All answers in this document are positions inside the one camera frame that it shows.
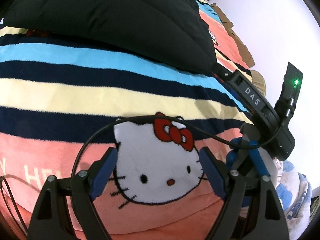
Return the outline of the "beige woven hand fan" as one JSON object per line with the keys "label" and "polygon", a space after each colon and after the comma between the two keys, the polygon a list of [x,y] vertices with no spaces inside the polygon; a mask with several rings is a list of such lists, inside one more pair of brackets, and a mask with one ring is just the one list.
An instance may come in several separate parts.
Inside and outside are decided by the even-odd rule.
{"label": "beige woven hand fan", "polygon": [[256,70],[251,70],[251,75],[253,85],[263,96],[266,96],[266,82],[264,77]]}

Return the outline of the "white blue floral quilt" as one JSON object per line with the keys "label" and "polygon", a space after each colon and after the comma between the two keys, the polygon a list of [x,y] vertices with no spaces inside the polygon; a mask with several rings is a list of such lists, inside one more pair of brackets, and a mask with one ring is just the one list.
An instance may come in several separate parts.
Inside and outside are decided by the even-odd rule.
{"label": "white blue floral quilt", "polygon": [[299,239],[310,223],[312,189],[306,176],[289,161],[274,159],[276,192],[283,207],[290,239]]}

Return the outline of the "orange Hello Kitty blanket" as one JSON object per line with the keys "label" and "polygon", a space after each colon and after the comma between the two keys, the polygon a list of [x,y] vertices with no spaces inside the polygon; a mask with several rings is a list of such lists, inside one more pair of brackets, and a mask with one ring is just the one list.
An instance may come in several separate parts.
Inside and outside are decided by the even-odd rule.
{"label": "orange Hello Kitty blanket", "polygon": [[[237,46],[200,5],[216,59],[250,77]],[[137,115],[168,115],[231,140],[249,114],[213,76],[177,69],[118,48],[41,29],[1,26],[1,174],[14,199],[1,198],[9,237],[25,222],[46,178],[67,177],[82,144],[103,126]],[[79,163],[87,168],[108,147],[119,159],[95,201],[113,239],[204,239],[223,205],[198,159],[204,146],[219,159],[229,147],[167,120],[125,122],[98,136]]]}

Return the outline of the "black hooded puffer jacket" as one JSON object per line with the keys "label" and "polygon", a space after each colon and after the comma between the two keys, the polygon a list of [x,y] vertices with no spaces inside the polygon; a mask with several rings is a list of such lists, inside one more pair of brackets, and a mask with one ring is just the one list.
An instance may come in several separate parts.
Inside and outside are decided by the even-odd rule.
{"label": "black hooded puffer jacket", "polygon": [[217,63],[195,0],[14,0],[3,18],[192,73],[209,75]]}

